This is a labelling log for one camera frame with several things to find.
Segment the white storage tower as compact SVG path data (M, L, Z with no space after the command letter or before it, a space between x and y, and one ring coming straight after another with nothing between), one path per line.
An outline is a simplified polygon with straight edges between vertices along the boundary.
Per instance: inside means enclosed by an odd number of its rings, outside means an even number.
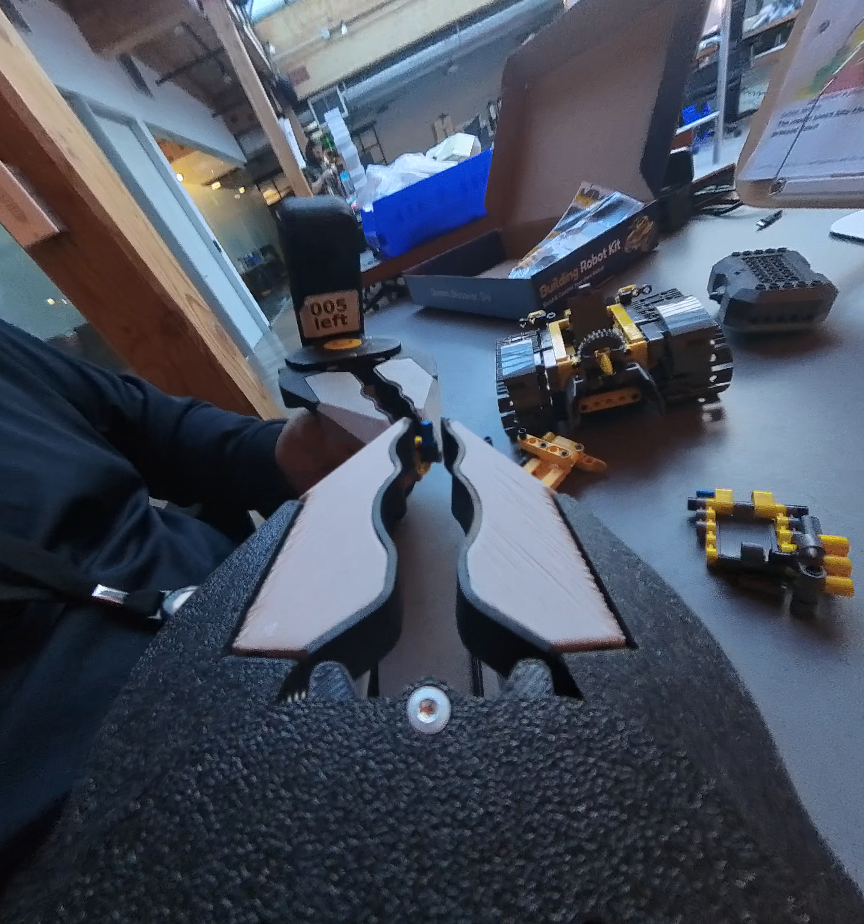
M359 152L344 117L338 108L330 109L325 114L326 129L331 137L337 156L341 159L339 168L342 185L348 193L356 210L363 207L363 190L366 184L366 173L361 163Z

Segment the person's left hand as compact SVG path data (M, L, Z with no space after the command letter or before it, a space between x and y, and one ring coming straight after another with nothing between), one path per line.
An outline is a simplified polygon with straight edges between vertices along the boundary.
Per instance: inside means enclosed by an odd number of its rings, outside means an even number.
M364 446L335 422L310 410L299 410L276 439L276 466L290 495L299 498Z

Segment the black device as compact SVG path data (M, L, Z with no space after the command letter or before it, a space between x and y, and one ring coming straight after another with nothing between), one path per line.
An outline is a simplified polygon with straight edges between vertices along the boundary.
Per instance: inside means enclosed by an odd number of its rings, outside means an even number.
M662 236L672 235L686 225L694 215L694 161L692 149L681 147L670 151L662 187L649 206Z

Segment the yellow black toy tracked vehicle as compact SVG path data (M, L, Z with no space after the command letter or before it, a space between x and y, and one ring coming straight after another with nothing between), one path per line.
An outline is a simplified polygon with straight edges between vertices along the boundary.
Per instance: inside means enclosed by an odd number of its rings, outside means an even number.
M495 348L495 389L509 439L579 430L637 406L666 411L719 402L734 374L718 322L694 296L627 285L604 297L581 286L558 310L519 320Z

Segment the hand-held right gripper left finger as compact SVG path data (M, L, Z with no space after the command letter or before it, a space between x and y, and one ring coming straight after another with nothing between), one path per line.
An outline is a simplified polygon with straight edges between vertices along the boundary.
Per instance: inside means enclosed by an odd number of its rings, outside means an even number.
M382 502L403 470L400 443L412 421L380 433L324 477L300 502L232 651L298 661L377 661L357 654L353 632L389 602L396 548Z

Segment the white plastic bags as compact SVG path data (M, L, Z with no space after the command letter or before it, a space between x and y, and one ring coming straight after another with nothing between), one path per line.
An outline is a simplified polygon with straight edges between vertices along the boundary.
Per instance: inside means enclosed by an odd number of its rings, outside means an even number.
M383 199L481 152L480 140L461 132L445 138L424 153L403 154L387 166L368 166L362 198L367 202Z

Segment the blue cardboard kit box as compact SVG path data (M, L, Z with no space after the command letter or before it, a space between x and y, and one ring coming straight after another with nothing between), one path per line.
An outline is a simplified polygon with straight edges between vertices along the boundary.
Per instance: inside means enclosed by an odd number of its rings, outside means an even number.
M579 2L508 58L484 201L498 230L408 273L414 304L515 320L623 279L650 253L556 288L508 278L582 183L653 203L709 6Z

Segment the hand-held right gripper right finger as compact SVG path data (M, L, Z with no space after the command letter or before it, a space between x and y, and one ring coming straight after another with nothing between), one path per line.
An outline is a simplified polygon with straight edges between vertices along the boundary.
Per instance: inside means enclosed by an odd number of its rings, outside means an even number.
M476 656L620 649L627 637L555 493L457 421L441 424L464 531L458 627Z

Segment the black brick shell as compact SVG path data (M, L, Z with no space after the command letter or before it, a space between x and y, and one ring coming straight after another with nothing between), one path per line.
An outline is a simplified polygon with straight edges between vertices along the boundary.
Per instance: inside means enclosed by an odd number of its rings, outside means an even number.
M718 260L707 282L722 328L738 335L791 334L828 317L837 287L788 248L745 249Z

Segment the blue plastic bin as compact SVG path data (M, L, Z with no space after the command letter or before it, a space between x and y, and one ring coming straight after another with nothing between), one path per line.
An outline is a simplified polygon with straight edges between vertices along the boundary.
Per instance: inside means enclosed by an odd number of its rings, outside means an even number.
M361 212L368 247L391 259L484 218L492 160L486 150L376 200Z

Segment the wooden pillar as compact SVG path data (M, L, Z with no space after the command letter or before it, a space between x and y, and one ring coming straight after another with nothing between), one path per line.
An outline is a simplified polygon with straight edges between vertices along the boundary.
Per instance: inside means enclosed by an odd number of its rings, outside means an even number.
M46 275L163 391L281 416L240 348L0 9L0 161L60 231L33 244Z

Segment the person's dark hooded top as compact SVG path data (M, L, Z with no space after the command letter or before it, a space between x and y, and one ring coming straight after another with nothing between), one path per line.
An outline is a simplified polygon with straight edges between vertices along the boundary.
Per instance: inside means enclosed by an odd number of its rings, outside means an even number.
M117 590L203 583L281 501L275 476L240 468L143 475L121 460L0 465L0 534ZM91 741L153 634L110 606L0 603L0 894L38 849Z

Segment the wooden post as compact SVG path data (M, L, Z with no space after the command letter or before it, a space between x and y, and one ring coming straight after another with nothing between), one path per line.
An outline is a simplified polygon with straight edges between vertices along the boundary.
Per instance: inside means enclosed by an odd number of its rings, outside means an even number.
M230 4L205 1L204 8L291 189L297 197L309 199L313 195L310 184L299 168L275 107L243 43Z

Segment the person's left forearm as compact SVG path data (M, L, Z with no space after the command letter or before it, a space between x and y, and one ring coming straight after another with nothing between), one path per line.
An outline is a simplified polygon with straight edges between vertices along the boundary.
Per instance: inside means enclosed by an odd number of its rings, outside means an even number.
M72 357L0 319L8 385L74 412L140 474L151 496L180 505L223 502L268 516L295 500L277 461L285 422L264 421Z

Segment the small wooden plaque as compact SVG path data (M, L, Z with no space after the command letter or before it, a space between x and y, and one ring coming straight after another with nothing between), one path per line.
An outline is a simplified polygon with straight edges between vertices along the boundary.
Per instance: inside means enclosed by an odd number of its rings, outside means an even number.
M29 249L64 232L64 227L26 179L0 159L0 225Z

